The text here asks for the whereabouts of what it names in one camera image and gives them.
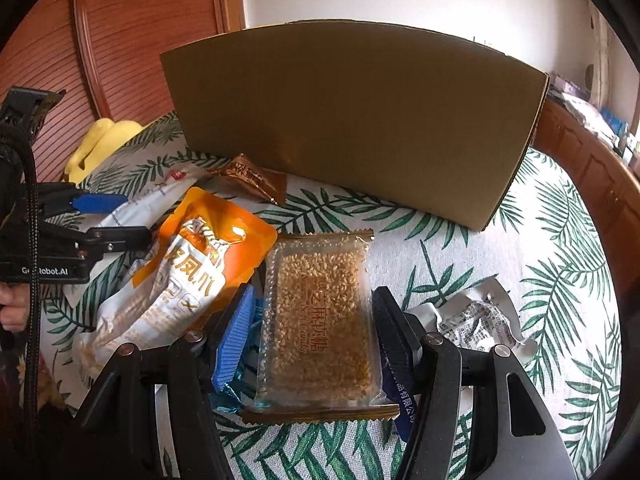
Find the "orange and white food pouch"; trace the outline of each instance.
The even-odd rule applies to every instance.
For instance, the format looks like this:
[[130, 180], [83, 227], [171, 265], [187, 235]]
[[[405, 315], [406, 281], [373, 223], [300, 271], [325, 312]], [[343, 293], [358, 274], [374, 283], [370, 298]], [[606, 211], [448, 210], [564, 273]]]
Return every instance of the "orange and white food pouch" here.
[[131, 267], [129, 281], [101, 304], [95, 331], [75, 336], [81, 374], [95, 379], [123, 343], [164, 346], [204, 325], [251, 278], [275, 239], [266, 222], [192, 187], [146, 258]]

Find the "tablecloth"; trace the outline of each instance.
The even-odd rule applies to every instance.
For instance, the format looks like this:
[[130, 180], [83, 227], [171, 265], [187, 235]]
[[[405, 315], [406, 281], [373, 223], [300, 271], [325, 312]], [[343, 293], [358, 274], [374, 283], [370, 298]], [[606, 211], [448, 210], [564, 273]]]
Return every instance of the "tablecloth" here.
[[[81, 185], [133, 197], [162, 181], [175, 164], [224, 162], [190, 150], [175, 114], [163, 116], [120, 148]], [[425, 164], [429, 155], [425, 154]], [[437, 181], [424, 186], [437, 186]], [[361, 192], [289, 177], [287, 205], [234, 199], [286, 232], [372, 227], [373, 288], [386, 285], [403, 308], [442, 305], [462, 288], [497, 276], [516, 305], [525, 335], [538, 342], [526, 371], [551, 412], [580, 478], [604, 456], [620, 391], [620, 326], [609, 268], [580, 195], [548, 156], [529, 149], [483, 232]], [[56, 218], [77, 226], [79, 215]], [[72, 308], [59, 288], [44, 289], [42, 352], [73, 411], [86, 390], [71, 357], [74, 335], [90, 330], [100, 303], [120, 286], [132, 254], [122, 254]], [[251, 394], [247, 385], [245, 393]], [[391, 422], [245, 426], [216, 414], [236, 478], [393, 478], [404, 445]], [[470, 413], [460, 417], [449, 477], [465, 466]], [[163, 449], [168, 476], [177, 476]]]

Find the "screw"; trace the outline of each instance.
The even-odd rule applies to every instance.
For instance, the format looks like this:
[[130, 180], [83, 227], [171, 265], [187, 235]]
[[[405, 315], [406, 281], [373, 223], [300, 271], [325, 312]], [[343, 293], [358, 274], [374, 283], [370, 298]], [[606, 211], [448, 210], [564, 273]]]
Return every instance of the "screw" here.
[[202, 338], [204, 337], [204, 332], [202, 330], [189, 330], [185, 335], [184, 338], [189, 342], [189, 343], [197, 343], [198, 341], [202, 341]]
[[444, 341], [440, 332], [428, 332], [424, 338], [427, 340], [427, 343], [433, 346], [441, 345]]
[[509, 347], [505, 345], [496, 345], [494, 352], [500, 357], [509, 357], [511, 355], [511, 350], [509, 350]]
[[133, 343], [123, 343], [118, 346], [118, 354], [122, 356], [131, 355], [133, 354], [133, 351], [135, 349], [136, 347], [133, 345]]

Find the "cardboard box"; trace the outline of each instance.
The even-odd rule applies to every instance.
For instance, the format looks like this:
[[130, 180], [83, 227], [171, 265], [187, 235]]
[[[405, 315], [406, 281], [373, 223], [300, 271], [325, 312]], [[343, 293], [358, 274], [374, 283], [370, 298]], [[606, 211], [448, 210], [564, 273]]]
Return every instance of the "cardboard box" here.
[[377, 195], [475, 230], [492, 218], [548, 75], [420, 28], [323, 20], [161, 55], [187, 142]]

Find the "human hand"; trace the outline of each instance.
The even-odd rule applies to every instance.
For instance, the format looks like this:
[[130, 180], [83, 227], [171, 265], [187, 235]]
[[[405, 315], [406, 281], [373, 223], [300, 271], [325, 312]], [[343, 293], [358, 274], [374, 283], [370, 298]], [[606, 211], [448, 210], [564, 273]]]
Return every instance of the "human hand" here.
[[21, 332], [29, 318], [29, 285], [0, 282], [0, 324], [9, 332]]

